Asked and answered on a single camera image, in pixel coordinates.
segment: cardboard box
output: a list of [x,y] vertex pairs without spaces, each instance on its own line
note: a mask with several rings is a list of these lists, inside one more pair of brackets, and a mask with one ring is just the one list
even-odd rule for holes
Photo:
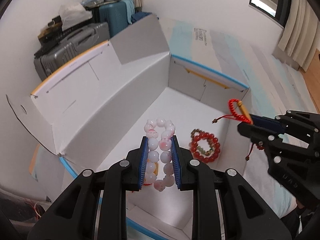
[[[249,140],[237,133],[238,122],[211,121],[228,113],[231,98],[243,100],[250,111],[251,95],[226,80],[193,62],[171,58],[157,19],[149,16],[67,63],[31,96],[7,98],[24,127],[78,172],[105,170],[125,158],[139,148],[147,119],[161,116],[176,125],[184,148],[193,129],[213,132],[221,153],[209,166],[242,174]],[[159,162],[159,179],[163,165]],[[62,172],[58,166],[56,172]],[[66,181],[59,183],[63,190]],[[176,185],[163,192],[152,186],[128,192],[127,216],[140,229],[164,238],[190,239],[192,192],[180,192]]]

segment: mattress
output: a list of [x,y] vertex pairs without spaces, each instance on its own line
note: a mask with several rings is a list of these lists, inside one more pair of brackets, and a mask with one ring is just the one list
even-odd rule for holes
[[[160,25],[173,57],[194,62],[206,69],[234,80],[252,95],[252,114],[274,118],[286,110],[316,113],[303,76],[272,55],[241,38],[186,22],[161,18]],[[306,147],[288,135],[284,142]],[[244,170],[244,178],[279,216],[296,207],[295,198],[268,175],[267,157],[253,150]]]

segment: window frame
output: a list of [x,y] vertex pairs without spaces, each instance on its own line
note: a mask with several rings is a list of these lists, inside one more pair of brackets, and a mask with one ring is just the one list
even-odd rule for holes
[[279,23],[281,26],[285,27],[285,25],[288,21],[288,18],[289,18],[289,13],[290,13],[290,8],[291,8],[291,0],[278,0],[276,15],[274,17],[271,14],[269,14],[267,11],[265,11],[264,9],[256,6],[251,1],[252,0],[249,1],[249,5],[258,9],[259,11],[264,13],[266,16],[272,18],[277,23]]

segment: red bead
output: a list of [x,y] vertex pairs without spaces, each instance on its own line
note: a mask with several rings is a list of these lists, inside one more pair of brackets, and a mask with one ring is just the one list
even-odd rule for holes
[[191,148],[190,148],[190,151],[191,151],[192,153],[195,153],[195,152],[197,151],[197,147],[196,147],[196,146],[191,147]]

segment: gray suitcase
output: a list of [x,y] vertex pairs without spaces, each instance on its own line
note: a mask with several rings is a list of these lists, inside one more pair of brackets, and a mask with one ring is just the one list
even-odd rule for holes
[[47,54],[36,58],[36,71],[45,80],[59,67],[91,47],[110,39],[108,23],[91,23],[74,32],[59,42]]

